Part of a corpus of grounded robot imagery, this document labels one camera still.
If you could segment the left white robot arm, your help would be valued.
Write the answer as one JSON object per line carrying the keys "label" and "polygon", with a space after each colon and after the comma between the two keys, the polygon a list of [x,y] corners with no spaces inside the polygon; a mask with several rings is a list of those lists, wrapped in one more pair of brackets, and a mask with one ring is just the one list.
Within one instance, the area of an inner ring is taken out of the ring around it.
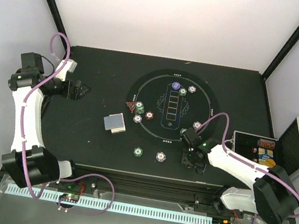
{"label": "left white robot arm", "polygon": [[68,80],[77,63],[62,60],[54,75],[45,76],[42,56],[30,52],[21,54],[21,68],[8,80],[15,104],[15,133],[10,153],[2,155],[2,164],[20,188],[58,181],[66,189],[79,186],[80,176],[72,170],[70,160],[58,160],[43,143],[41,115],[45,98],[61,95],[81,99],[90,88],[78,80]]}

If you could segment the blue white chip stack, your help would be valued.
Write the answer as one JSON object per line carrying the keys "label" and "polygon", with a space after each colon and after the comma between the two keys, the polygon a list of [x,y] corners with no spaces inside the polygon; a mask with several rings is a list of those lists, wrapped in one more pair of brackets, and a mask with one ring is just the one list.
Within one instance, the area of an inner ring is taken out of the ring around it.
{"label": "blue white chip stack", "polygon": [[164,154],[164,152],[158,152],[158,153],[156,154],[156,160],[157,160],[158,162],[164,162],[165,159],[166,159],[166,155]]}

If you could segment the blue chips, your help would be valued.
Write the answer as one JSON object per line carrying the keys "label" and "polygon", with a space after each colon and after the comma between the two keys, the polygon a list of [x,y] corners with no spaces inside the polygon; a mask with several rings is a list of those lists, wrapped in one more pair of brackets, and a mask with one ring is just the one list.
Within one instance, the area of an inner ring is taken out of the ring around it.
{"label": "blue chips", "polygon": [[141,115],[135,115],[134,118],[133,118],[133,121],[135,123],[141,123],[142,119],[143,118],[141,117]]}
{"label": "blue chips", "polygon": [[190,93],[195,93],[196,90],[197,90],[197,88],[196,88],[195,86],[189,86],[188,91],[189,91]]}
{"label": "blue chips", "polygon": [[200,123],[199,121],[195,121],[195,122],[193,123],[193,128],[194,128],[195,130],[198,130],[201,126],[202,126],[202,125],[201,125],[201,123]]}

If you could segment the green chip stack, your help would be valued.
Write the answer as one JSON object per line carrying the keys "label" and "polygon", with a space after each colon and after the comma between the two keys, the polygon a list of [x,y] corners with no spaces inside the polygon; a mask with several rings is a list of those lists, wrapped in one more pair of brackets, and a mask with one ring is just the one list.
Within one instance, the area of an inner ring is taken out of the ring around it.
{"label": "green chip stack", "polygon": [[143,149],[141,149],[140,147],[134,148],[133,155],[136,157],[141,157],[143,155]]}

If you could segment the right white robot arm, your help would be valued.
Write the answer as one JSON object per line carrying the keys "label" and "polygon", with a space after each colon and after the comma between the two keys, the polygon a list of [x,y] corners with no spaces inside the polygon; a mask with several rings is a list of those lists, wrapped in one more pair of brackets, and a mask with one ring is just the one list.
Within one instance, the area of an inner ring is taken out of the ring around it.
{"label": "right white robot arm", "polygon": [[214,197],[211,205],[215,213],[242,210],[257,214],[267,224],[282,224],[299,207],[297,192],[282,167],[255,163],[213,138],[203,140],[193,128],[182,131],[180,136],[187,146],[184,151],[189,163],[219,168],[247,186],[230,187]]}

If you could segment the blue playing card deck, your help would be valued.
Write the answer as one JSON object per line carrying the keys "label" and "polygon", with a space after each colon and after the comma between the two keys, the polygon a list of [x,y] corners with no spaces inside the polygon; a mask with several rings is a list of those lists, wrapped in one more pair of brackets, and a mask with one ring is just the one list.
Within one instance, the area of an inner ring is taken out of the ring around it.
{"label": "blue playing card deck", "polygon": [[122,113],[105,116],[103,121],[105,130],[111,131],[113,128],[125,127],[124,116]]}

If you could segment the purple round blind button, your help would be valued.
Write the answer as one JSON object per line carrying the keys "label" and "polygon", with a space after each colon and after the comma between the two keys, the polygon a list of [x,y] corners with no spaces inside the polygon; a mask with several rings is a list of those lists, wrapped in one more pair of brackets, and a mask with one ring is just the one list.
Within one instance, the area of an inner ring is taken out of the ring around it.
{"label": "purple round blind button", "polygon": [[176,81],[175,81],[175,82],[172,82],[171,86],[172,86],[173,90],[175,90],[175,91],[178,91],[178,90],[180,90],[180,88],[181,88],[180,83],[179,83],[179,82],[176,82]]}

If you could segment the green chips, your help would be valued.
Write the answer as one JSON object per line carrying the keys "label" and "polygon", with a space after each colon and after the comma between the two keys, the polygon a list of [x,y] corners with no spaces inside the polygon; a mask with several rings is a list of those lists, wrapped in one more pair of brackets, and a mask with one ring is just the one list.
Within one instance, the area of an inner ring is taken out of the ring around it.
{"label": "green chips", "polygon": [[144,107],[144,105],[143,105],[143,103],[141,102],[141,101],[138,101],[138,102],[136,102],[136,104],[135,104],[135,112],[137,113],[137,114],[142,114],[142,113],[144,113],[144,111],[145,111],[145,107]]}
{"label": "green chips", "polygon": [[182,135],[183,133],[185,133],[186,130],[187,130],[186,128],[181,129],[180,130],[180,135]]}
{"label": "green chips", "polygon": [[185,88],[180,88],[179,89],[179,95],[180,96],[184,97],[184,96],[186,96],[186,94],[187,94],[187,89],[185,89]]}

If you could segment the orange chips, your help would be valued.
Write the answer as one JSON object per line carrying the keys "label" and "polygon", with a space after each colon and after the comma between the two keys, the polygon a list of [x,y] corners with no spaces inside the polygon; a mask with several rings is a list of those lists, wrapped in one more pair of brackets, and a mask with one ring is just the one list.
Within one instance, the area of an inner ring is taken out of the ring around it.
{"label": "orange chips", "polygon": [[153,112],[151,112],[151,111],[147,111],[147,112],[145,113],[145,118],[146,118],[147,120],[151,120],[151,119],[153,119],[153,116],[154,116],[154,114],[153,114]]}

